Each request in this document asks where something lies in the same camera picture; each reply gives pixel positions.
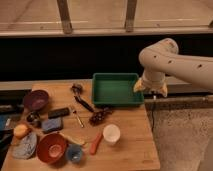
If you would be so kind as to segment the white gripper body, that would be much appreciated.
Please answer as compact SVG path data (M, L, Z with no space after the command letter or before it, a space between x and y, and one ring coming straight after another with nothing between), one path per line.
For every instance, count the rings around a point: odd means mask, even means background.
M160 89L165 83L165 74L154 70L145 69L142 74L144 88L160 93Z

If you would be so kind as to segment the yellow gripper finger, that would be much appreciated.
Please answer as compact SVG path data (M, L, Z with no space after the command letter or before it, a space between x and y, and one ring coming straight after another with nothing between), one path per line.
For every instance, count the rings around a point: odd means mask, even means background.
M143 91L143 90L144 90L143 81L138 80L133 87L133 91L138 92L138 91Z
M163 86L161 87L161 89L160 89L160 94L161 94L163 97L167 97L168 89L167 89L166 83L164 83Z

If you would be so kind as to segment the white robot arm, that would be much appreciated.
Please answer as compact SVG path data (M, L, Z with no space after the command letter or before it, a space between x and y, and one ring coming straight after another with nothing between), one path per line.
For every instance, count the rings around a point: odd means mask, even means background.
M149 89L166 97L166 74L213 92L213 57L180 55L178 44L171 38L143 48L139 62L144 71L134 92Z

